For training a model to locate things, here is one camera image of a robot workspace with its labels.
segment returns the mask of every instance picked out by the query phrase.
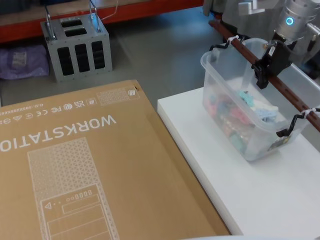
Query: metal crate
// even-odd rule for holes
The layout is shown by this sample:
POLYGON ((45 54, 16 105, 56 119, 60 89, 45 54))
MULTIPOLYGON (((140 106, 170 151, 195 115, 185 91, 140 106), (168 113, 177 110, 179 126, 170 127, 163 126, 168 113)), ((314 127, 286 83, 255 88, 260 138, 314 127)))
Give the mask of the metal crate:
POLYGON ((89 8, 90 14, 51 20, 45 7, 41 28, 58 82, 112 71, 109 33, 91 0, 89 8))

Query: white cable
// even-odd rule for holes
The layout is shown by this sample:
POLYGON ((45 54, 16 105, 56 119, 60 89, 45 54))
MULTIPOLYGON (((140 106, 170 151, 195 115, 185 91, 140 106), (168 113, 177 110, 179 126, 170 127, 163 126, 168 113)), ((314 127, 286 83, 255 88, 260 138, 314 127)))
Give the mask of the white cable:
POLYGON ((310 114, 310 113, 312 113, 312 112, 316 112, 317 111, 317 109, 314 107, 314 108, 311 108, 311 109, 307 109, 307 110, 303 110, 302 112, 301 112, 301 114, 304 114, 304 119, 306 119, 307 118, 307 116, 310 114))
POLYGON ((235 36, 229 37, 226 42, 230 44, 234 39, 239 39, 239 36, 235 35, 235 36))
POLYGON ((115 5, 115 10, 114 10, 114 13, 110 14, 109 16, 105 16, 104 18, 102 18, 101 20, 105 20, 105 19, 108 19, 110 17, 112 17, 113 15, 115 15, 118 11, 118 6, 119 6, 119 0, 116 0, 116 5, 115 5))

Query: orange shelf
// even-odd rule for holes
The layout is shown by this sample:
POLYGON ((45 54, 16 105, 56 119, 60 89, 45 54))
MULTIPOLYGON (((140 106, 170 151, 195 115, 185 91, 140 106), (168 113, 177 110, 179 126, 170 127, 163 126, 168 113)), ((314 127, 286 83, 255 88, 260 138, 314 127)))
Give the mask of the orange shelf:
MULTIPOLYGON (((202 5, 203 0, 150 0, 121 5, 118 7, 117 14, 104 20, 103 23, 108 24, 155 16, 177 10, 199 7, 202 5)), ((98 9, 98 15, 103 18, 104 16, 112 14, 114 11, 114 7, 101 8, 98 9)), ((52 17, 52 19, 67 18, 88 13, 89 11, 78 11, 71 14, 52 17)), ((0 43, 42 36, 43 33, 40 27, 40 22, 43 21, 45 21, 45 18, 0 26, 0 43)))

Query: white table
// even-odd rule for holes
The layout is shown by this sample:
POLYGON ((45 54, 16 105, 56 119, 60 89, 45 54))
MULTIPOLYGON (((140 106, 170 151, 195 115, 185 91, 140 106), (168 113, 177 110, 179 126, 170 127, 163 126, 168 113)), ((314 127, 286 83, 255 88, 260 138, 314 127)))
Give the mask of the white table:
POLYGON ((302 136, 247 162, 202 106, 203 88, 158 101, 158 113, 234 235, 320 236, 320 153, 302 136))

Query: blue led light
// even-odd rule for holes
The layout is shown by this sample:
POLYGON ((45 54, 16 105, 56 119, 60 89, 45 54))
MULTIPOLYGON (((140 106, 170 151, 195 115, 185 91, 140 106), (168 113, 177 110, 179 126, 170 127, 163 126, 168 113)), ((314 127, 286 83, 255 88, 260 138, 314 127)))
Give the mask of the blue led light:
POLYGON ((286 24, 288 24, 290 26, 290 25, 294 24, 295 21, 292 17, 289 16, 286 18, 285 22, 286 22, 286 24))

